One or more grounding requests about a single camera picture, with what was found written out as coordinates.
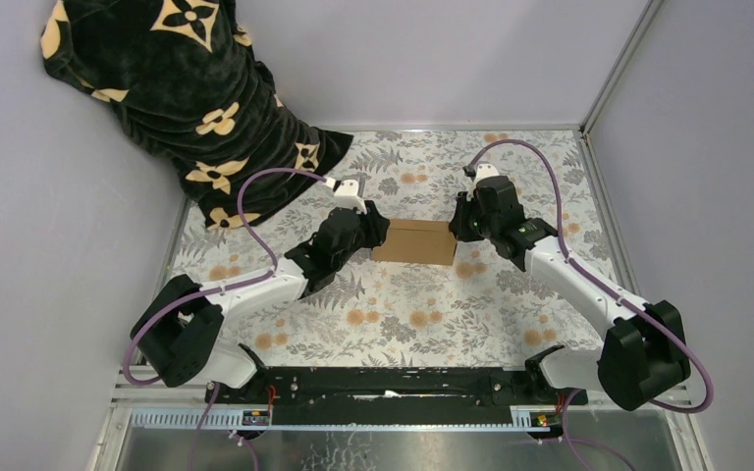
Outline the brown cardboard box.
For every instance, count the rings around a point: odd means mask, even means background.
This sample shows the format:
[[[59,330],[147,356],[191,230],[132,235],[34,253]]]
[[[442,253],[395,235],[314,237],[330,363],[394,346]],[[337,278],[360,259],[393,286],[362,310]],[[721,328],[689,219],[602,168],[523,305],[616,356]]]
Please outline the brown cardboard box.
[[[452,266],[458,242],[446,221],[392,219],[386,240],[371,252],[379,262]]]

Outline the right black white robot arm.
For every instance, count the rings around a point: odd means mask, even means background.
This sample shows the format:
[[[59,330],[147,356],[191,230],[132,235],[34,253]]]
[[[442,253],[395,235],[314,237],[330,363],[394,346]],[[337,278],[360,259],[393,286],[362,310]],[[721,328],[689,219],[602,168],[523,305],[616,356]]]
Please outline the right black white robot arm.
[[[547,404],[562,390],[600,391],[632,411],[690,377],[679,311],[611,286],[602,275],[585,275],[554,228],[525,216],[508,178],[477,176],[456,201],[449,228],[458,241],[489,241],[501,258],[570,304],[603,342],[595,349],[555,345],[529,357],[523,379],[529,399]]]

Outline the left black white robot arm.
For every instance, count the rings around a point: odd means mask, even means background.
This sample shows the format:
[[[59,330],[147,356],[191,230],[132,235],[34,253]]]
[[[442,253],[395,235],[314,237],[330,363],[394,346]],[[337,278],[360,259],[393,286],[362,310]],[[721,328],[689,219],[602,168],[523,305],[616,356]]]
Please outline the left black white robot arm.
[[[192,380],[225,385],[243,403],[262,397],[259,359],[246,347],[220,339],[243,315],[313,295],[332,283],[352,256],[382,245],[390,227],[375,203],[364,212],[336,208],[310,239],[287,251],[274,268],[221,282],[171,279],[133,326],[126,355],[139,350],[168,388]]]

